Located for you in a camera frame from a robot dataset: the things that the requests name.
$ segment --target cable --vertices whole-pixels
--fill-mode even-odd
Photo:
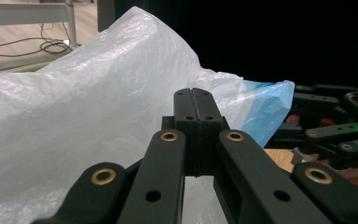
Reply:
[[[63,40],[44,37],[43,32],[46,30],[44,28],[44,25],[45,25],[45,23],[42,23],[41,30],[40,30],[41,37],[24,38],[24,39],[21,39],[21,40],[16,40],[16,41],[8,42],[8,43],[5,43],[5,44],[0,44],[0,47],[2,47],[2,46],[11,45],[11,44],[19,43],[19,42],[22,42],[22,41],[28,41],[28,40],[45,40],[45,42],[42,43],[39,46],[40,50],[29,52],[29,53],[23,53],[23,54],[15,54],[15,55],[0,54],[0,57],[20,57],[20,56],[26,56],[26,55],[35,54],[35,53],[38,53],[40,51],[44,51],[44,52],[49,53],[49,54],[58,54],[58,53],[63,53],[65,51],[67,51],[68,49],[71,50],[71,48],[69,47],[70,44],[69,44],[69,46],[65,45],[63,43]],[[70,40],[68,31],[66,30],[66,27],[63,24],[63,22],[62,22],[62,26],[63,26],[63,29],[64,29],[64,31],[66,33],[66,36],[68,37],[68,40]],[[53,47],[59,47],[59,48],[62,48],[62,50],[58,50],[58,51],[51,50],[51,48],[53,48]]]

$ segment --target black background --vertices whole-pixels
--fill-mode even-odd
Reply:
[[[117,17],[132,6],[171,26],[204,68],[253,81],[358,86],[358,1],[117,0]]]

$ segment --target brass insert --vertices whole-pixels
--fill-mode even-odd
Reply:
[[[98,175],[103,174],[103,173],[107,173],[108,177],[106,178],[98,178]],[[116,177],[116,171],[110,169],[110,168],[102,168],[101,170],[96,171],[92,177],[91,177],[91,183],[93,183],[94,185],[105,185],[105,184],[109,184],[110,182],[112,182]]]
[[[234,142],[240,142],[243,141],[243,139],[245,139],[245,137],[243,136],[243,134],[241,133],[236,133],[236,132],[230,132],[226,135],[226,137]]]
[[[317,133],[314,130],[308,131],[308,134],[311,136],[315,136]]]
[[[312,181],[319,184],[331,184],[333,183],[333,177],[328,174],[326,171],[318,168],[307,168],[305,170],[305,175]]]
[[[172,141],[175,141],[176,139],[178,139],[178,135],[176,133],[162,133],[160,138],[163,141],[172,142]]]
[[[351,145],[348,145],[348,144],[342,144],[342,145],[341,145],[341,148],[344,149],[344,150],[346,150],[346,151],[352,150]]]

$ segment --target plastic bag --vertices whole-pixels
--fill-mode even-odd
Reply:
[[[201,68],[180,36],[138,7],[37,72],[0,73],[0,223],[50,217],[87,168],[141,159],[183,88],[210,91],[231,129],[265,119],[266,132],[249,130],[262,146],[286,116],[294,83],[255,85]],[[225,222],[212,178],[188,177],[183,223]]]

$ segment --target bolt hole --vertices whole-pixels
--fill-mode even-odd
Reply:
[[[161,193],[158,190],[150,190],[146,193],[146,200],[150,203],[155,203],[161,198]]]
[[[305,175],[312,181],[319,184],[331,184],[333,183],[333,177],[326,171],[318,168],[307,168]]]
[[[164,137],[165,137],[166,139],[173,139],[173,138],[175,137],[175,135],[173,135],[173,134],[171,134],[171,133],[167,133],[167,134],[164,135]]]
[[[314,130],[312,130],[312,131],[309,131],[308,134],[311,136],[315,136],[317,133]]]
[[[243,141],[245,139],[245,137],[241,134],[241,133],[235,133],[235,132],[230,132],[226,135],[226,137],[234,142],[240,142]]]
[[[178,135],[176,133],[162,133],[160,138],[163,141],[172,142],[172,141],[175,141],[178,138]]]
[[[287,194],[287,193],[284,192],[283,190],[279,190],[279,189],[275,190],[275,191],[274,191],[274,196],[275,196],[278,200],[280,200],[280,201],[282,201],[282,202],[289,202],[289,201],[290,201],[290,196],[289,196],[289,194]]]
[[[311,171],[310,174],[315,177],[315,178],[318,178],[318,179],[321,179],[321,180],[324,180],[326,179],[326,176],[324,174],[322,174],[321,172],[318,172],[318,171]]]
[[[106,185],[116,178],[116,172],[110,168],[102,168],[91,176],[91,183],[97,186]]]
[[[108,172],[102,172],[100,174],[97,174],[98,180],[105,180],[110,177],[110,174]]]
[[[235,138],[235,139],[240,139],[241,138],[241,136],[239,134],[237,134],[237,133],[232,133],[230,136],[232,138]]]
[[[341,148],[344,149],[344,150],[351,150],[352,149],[351,145],[348,145],[348,144],[343,144],[341,146]]]

